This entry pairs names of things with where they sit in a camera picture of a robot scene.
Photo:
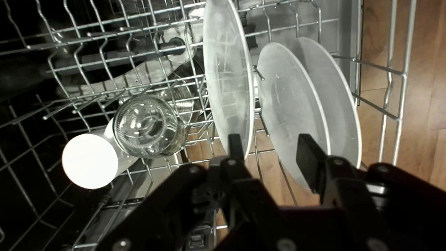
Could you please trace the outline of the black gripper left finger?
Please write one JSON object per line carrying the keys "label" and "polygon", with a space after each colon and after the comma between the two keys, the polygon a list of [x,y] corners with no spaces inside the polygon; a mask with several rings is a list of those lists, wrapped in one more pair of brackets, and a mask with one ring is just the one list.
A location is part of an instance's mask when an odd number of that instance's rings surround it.
{"label": "black gripper left finger", "polygon": [[231,157],[242,159],[244,157],[244,148],[241,142],[239,134],[230,134],[228,135],[228,155]]}

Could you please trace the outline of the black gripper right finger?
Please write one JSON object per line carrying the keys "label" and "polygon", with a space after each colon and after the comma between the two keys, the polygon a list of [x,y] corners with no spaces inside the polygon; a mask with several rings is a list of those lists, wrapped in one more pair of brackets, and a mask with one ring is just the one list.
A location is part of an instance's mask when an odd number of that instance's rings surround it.
{"label": "black gripper right finger", "polygon": [[312,192],[322,194],[326,184],[326,152],[309,134],[299,134],[295,162]]}

